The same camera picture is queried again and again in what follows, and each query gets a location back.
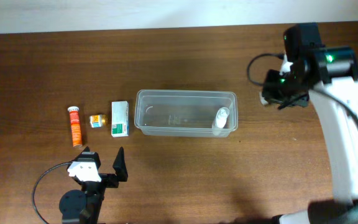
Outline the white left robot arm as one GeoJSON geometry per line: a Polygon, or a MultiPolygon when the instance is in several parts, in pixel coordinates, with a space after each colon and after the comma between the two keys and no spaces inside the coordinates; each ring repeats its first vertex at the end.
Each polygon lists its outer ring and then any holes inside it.
{"type": "Polygon", "coordinates": [[[60,199],[62,223],[97,223],[106,189],[115,189],[126,182],[128,173],[124,148],[120,147],[112,164],[113,173],[100,174],[101,161],[97,152],[86,147],[71,161],[69,176],[80,185],[80,190],[70,190],[60,199]]]}

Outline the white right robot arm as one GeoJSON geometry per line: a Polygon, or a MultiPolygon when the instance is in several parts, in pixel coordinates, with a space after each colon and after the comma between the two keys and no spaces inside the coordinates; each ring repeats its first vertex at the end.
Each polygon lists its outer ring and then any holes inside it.
{"type": "Polygon", "coordinates": [[[272,223],[358,223],[358,64],[349,47],[305,48],[275,54],[261,97],[280,109],[306,106],[318,114],[328,151],[333,198],[306,210],[277,215],[272,223]]]}

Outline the dark bottle white cap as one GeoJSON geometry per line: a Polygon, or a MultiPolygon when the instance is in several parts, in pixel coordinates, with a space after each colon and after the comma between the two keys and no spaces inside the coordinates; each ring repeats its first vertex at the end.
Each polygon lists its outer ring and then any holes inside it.
{"type": "Polygon", "coordinates": [[[263,106],[268,106],[270,104],[270,102],[263,96],[262,92],[259,92],[259,98],[260,98],[260,103],[263,106]]]}

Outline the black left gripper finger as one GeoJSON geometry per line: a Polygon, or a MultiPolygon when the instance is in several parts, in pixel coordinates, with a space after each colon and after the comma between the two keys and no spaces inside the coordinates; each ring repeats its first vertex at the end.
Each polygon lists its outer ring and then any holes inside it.
{"type": "Polygon", "coordinates": [[[118,182],[127,182],[128,172],[124,157],[124,148],[120,147],[112,165],[118,182]]]}
{"type": "Polygon", "coordinates": [[[82,167],[89,169],[90,167],[95,167],[97,170],[101,166],[101,161],[99,158],[99,154],[97,152],[93,152],[87,146],[82,152],[74,158],[75,162],[79,162],[82,167]]]}

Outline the orange effervescent tablet tube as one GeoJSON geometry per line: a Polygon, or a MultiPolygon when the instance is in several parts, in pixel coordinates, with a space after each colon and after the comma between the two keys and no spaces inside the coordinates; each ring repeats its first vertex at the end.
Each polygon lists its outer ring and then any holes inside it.
{"type": "Polygon", "coordinates": [[[81,147],[83,145],[83,141],[80,126],[79,107],[70,106],[68,107],[68,112],[70,116],[70,127],[73,147],[81,147]]]}

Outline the white spray bottle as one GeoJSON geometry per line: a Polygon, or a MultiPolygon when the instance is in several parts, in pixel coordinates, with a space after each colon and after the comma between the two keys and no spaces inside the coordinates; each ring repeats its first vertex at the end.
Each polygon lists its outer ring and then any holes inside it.
{"type": "Polygon", "coordinates": [[[221,131],[224,129],[229,114],[230,112],[227,107],[220,108],[216,113],[215,119],[212,123],[212,132],[215,136],[218,136],[221,133],[221,131]]]}

